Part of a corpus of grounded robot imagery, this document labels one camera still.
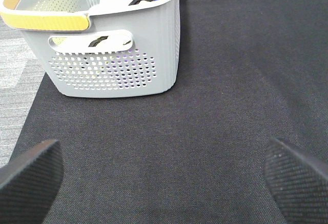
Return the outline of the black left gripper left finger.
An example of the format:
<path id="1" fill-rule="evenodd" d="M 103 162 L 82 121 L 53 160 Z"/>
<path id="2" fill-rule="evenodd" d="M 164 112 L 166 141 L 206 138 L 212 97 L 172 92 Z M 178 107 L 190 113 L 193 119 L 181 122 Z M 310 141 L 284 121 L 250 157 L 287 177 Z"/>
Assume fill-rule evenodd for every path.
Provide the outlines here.
<path id="1" fill-rule="evenodd" d="M 1 168 L 1 223 L 42 223 L 63 180 L 60 142 L 45 140 Z"/>

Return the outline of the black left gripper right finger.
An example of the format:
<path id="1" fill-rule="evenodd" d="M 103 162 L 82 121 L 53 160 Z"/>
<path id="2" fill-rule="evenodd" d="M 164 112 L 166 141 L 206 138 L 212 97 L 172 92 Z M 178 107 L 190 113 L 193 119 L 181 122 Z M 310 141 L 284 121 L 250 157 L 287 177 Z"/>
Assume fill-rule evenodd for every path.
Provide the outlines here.
<path id="1" fill-rule="evenodd" d="M 327 162 L 281 138 L 269 140 L 263 174 L 287 223 L 327 223 Z"/>

